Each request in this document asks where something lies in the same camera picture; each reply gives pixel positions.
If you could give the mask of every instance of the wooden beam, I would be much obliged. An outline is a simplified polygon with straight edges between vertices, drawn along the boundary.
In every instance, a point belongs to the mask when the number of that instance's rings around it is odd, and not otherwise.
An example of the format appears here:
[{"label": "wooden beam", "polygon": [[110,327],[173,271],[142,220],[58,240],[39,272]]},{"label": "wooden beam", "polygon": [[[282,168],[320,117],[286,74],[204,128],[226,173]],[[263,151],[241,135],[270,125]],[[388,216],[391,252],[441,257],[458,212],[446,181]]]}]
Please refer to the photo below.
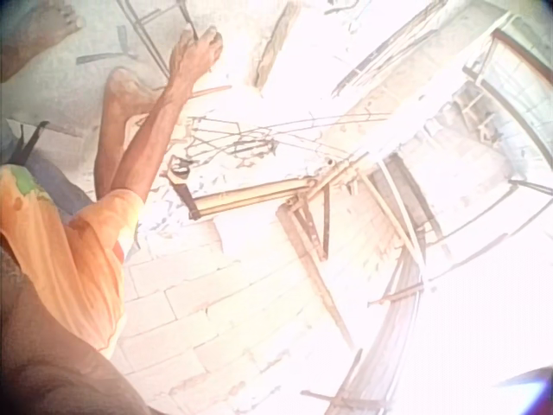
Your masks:
[{"label": "wooden beam", "polygon": [[288,206],[283,204],[276,211],[276,217],[280,221],[284,232],[288,236],[292,247],[296,251],[297,257],[301,260],[303,268],[308,274],[309,280],[311,281],[315,292],[319,295],[323,305],[325,306],[325,309],[334,320],[334,323],[336,324],[336,327],[338,327],[338,330],[341,332],[347,346],[351,349],[354,349],[352,335],[350,334],[349,329],[346,326],[344,318],[338,311],[338,307],[336,307],[336,303],[334,302],[330,290],[322,279],[322,275],[319,272],[317,264],[315,263],[307,247],[303,243],[302,236],[297,230],[296,224],[292,219],[292,215],[289,211]]},{"label": "wooden beam", "polygon": [[299,2],[288,2],[284,7],[283,13],[278,18],[273,35],[267,43],[261,61],[257,66],[255,86],[259,90],[263,89],[265,83],[267,82],[270,70],[275,65],[278,53],[283,48],[284,42],[286,41],[289,32],[292,30],[292,26],[294,26],[301,9],[302,5]]},{"label": "wooden beam", "polygon": [[305,232],[306,236],[311,241],[311,244],[313,244],[319,260],[326,261],[327,254],[323,250],[321,240],[319,239],[319,233],[317,232],[317,227],[315,226],[315,219],[313,219],[313,215],[309,210],[309,204],[307,201],[303,201],[303,207],[301,210],[303,211],[303,216],[299,210],[294,212],[294,216],[302,227],[303,232]]},{"label": "wooden beam", "polygon": [[411,218],[409,217],[409,214],[407,212],[407,208],[405,207],[404,200],[399,194],[399,190],[397,189],[396,183],[394,182],[394,179],[391,176],[390,171],[386,167],[386,163],[378,162],[378,166],[382,170],[382,173],[384,173],[384,177],[388,182],[388,184],[390,185],[391,192],[396,198],[396,203],[399,206],[399,211],[401,212],[401,215],[404,218],[405,225],[407,226],[407,230],[409,231],[411,242],[413,243],[413,246],[415,247],[416,255],[418,256],[418,260],[416,259],[416,262],[418,263],[419,268],[421,270],[421,275],[425,279],[426,264],[424,263],[423,251],[421,251],[421,246],[418,244],[418,238],[415,233],[415,228],[413,227],[413,222],[411,221]]},{"label": "wooden beam", "polygon": [[507,33],[501,29],[495,29],[492,32],[492,38],[501,42],[511,52],[513,52],[518,58],[526,62],[530,69],[532,69],[542,80],[544,80],[550,87],[553,86],[553,70],[550,67],[541,62],[536,56],[531,54],[528,49],[515,41]]},{"label": "wooden beam", "polygon": [[[470,68],[464,67],[463,72],[472,81],[476,81],[478,75]],[[517,111],[517,109],[488,81],[482,80],[480,88],[488,97],[493,99],[500,107],[502,107],[507,113],[516,121],[520,129],[526,133],[526,135],[537,146],[537,149],[542,154],[545,162],[553,169],[553,156],[550,149],[541,140],[538,134],[534,131],[532,126],[524,119],[524,117]]]},{"label": "wooden beam", "polygon": [[388,206],[388,203],[386,203],[386,201],[384,200],[384,197],[382,197],[377,188],[374,187],[371,181],[364,174],[358,172],[358,177],[369,188],[372,196],[376,199],[384,214],[390,219],[391,224],[394,226],[396,232],[399,234],[399,237],[402,239],[410,254],[413,256],[413,259],[419,264],[420,259],[416,253],[415,247],[411,243],[409,237],[407,236],[407,233],[405,233],[404,228],[401,226],[401,223],[399,223],[399,220],[397,220],[396,215],[392,212],[391,208]]}]

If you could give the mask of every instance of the wooden plank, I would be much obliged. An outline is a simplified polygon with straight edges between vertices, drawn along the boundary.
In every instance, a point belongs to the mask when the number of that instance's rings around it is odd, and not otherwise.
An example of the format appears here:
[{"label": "wooden plank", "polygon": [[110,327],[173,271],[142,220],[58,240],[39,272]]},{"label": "wooden plank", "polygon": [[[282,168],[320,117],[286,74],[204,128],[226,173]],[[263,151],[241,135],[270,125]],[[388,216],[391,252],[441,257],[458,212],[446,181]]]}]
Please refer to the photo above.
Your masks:
[{"label": "wooden plank", "polygon": [[317,264],[315,263],[307,247],[303,243],[302,236],[300,235],[296,224],[292,219],[292,215],[290,214],[288,206],[285,204],[282,205],[276,211],[276,217],[280,221],[284,232],[288,236],[292,247],[296,251],[297,257],[302,262],[303,268],[308,274],[309,280],[311,281],[311,284],[313,285],[313,288],[321,299],[323,305],[325,306],[325,309],[334,320],[334,323],[336,324],[336,327],[338,327],[338,330],[341,332],[347,346],[350,349],[354,349],[352,335],[350,334],[349,329],[346,326],[344,318],[338,311],[338,307],[336,307],[336,303],[332,297],[332,294],[330,293],[330,290],[322,279],[322,275],[319,272]]},{"label": "wooden plank", "polygon": [[270,70],[275,65],[278,53],[283,48],[284,42],[292,30],[301,9],[302,5],[300,3],[295,1],[288,2],[284,7],[283,13],[278,18],[273,35],[267,43],[261,61],[257,66],[257,77],[254,85],[258,89],[263,89],[267,82]]},{"label": "wooden plank", "polygon": [[415,247],[411,243],[409,237],[407,236],[407,233],[405,233],[403,227],[401,226],[401,223],[399,223],[399,220],[397,220],[396,215],[392,212],[391,208],[388,206],[388,203],[386,203],[386,201],[384,200],[384,197],[382,197],[377,188],[374,187],[371,181],[364,174],[359,172],[358,176],[359,179],[369,188],[372,196],[375,198],[384,214],[390,219],[391,224],[394,226],[396,232],[399,234],[399,237],[404,242],[405,247],[407,247],[410,254],[413,256],[413,259],[419,264],[420,259],[419,256],[416,254]]}]

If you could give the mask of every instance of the leg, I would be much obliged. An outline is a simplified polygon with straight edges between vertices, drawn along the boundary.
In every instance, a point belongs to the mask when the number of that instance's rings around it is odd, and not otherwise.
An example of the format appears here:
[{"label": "leg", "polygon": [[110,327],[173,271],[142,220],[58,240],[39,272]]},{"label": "leg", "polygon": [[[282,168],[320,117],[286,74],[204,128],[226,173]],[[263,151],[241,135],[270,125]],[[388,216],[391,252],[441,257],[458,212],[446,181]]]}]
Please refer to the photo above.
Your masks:
[{"label": "leg", "polygon": [[63,0],[39,0],[2,43],[0,80],[5,82],[31,59],[84,26]]},{"label": "leg", "polygon": [[127,121],[130,117],[149,112],[158,95],[126,69],[119,67],[110,74],[105,85],[98,154],[94,164],[98,200],[110,191],[123,157]]}]

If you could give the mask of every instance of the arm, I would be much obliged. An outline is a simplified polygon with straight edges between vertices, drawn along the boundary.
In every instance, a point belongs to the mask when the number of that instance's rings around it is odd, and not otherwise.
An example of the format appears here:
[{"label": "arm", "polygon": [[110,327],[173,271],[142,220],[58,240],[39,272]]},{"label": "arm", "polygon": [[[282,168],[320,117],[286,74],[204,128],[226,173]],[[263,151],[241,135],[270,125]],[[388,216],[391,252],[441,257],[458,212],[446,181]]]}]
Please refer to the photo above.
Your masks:
[{"label": "arm", "polygon": [[193,40],[191,32],[182,35],[171,55],[168,86],[130,142],[111,190],[127,188],[146,201],[182,107],[191,97],[196,80],[219,58],[222,48],[221,35],[215,28],[208,29],[198,41]]}]

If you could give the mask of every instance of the bare foot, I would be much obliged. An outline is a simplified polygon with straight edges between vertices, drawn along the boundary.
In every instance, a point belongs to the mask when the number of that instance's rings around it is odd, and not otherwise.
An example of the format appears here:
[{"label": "bare foot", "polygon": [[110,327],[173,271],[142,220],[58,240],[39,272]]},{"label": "bare foot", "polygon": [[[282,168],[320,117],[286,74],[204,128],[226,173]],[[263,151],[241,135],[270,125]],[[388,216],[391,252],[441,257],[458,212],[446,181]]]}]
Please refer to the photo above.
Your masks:
[{"label": "bare foot", "polygon": [[105,84],[104,108],[127,120],[150,112],[160,94],[161,91],[148,88],[128,69],[117,67]]},{"label": "bare foot", "polygon": [[35,55],[83,27],[84,20],[64,0],[39,0],[17,25],[13,41],[22,51]]}]

